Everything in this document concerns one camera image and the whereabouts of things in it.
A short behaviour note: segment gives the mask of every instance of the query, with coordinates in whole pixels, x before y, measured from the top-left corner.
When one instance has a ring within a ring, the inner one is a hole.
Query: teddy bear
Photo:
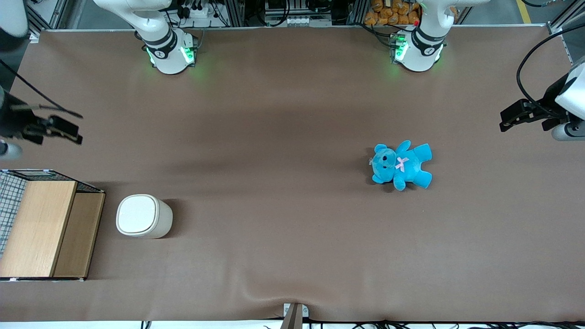
[[[374,170],[374,180],[378,184],[394,182],[398,191],[406,188],[407,182],[412,182],[424,189],[429,187],[433,175],[421,169],[421,164],[433,158],[431,147],[428,144],[419,145],[412,150],[410,140],[403,141],[396,152],[384,144],[374,148],[376,155],[371,160]]]

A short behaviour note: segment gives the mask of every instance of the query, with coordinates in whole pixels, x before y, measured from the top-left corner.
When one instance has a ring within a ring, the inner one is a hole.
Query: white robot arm
[[[20,46],[29,33],[25,4],[22,0],[0,0],[0,50]]]
[[[451,6],[475,6],[490,0],[417,0],[422,6],[421,22],[410,31],[398,32],[393,58],[405,68],[423,72],[430,69],[443,49],[443,41],[455,17]]]
[[[585,140],[585,57],[537,101],[521,99],[500,112],[500,130],[544,120],[542,129],[559,141]]]
[[[171,0],[94,0],[132,25],[146,44],[150,61],[165,74],[177,74],[195,63],[197,42],[193,35],[171,28],[161,9]]]

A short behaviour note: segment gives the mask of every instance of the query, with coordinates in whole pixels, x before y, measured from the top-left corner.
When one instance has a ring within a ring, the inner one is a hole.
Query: metal bracket
[[[307,306],[298,303],[285,304],[284,321],[280,329],[302,329],[303,317],[309,317],[309,308]]]

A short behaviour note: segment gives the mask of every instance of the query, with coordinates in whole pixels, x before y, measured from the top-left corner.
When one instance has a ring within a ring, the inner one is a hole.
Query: brown table surface
[[[22,142],[3,165],[108,194],[89,280],[1,284],[0,318],[268,318],[299,301],[331,321],[584,319],[585,144],[498,127],[546,35],[456,28],[416,74],[361,29],[210,31],[196,68],[164,76],[131,33],[43,33],[20,73],[85,116],[65,115],[84,144]],[[526,88],[568,68],[554,40]],[[371,183],[372,147],[404,139],[431,145],[428,190]],[[134,193],[172,207],[165,238],[116,230]]]

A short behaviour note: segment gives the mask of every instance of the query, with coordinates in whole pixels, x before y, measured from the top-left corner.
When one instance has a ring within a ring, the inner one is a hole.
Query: white canister
[[[129,237],[160,238],[168,233],[172,223],[171,207],[149,194],[124,198],[116,214],[118,231]]]

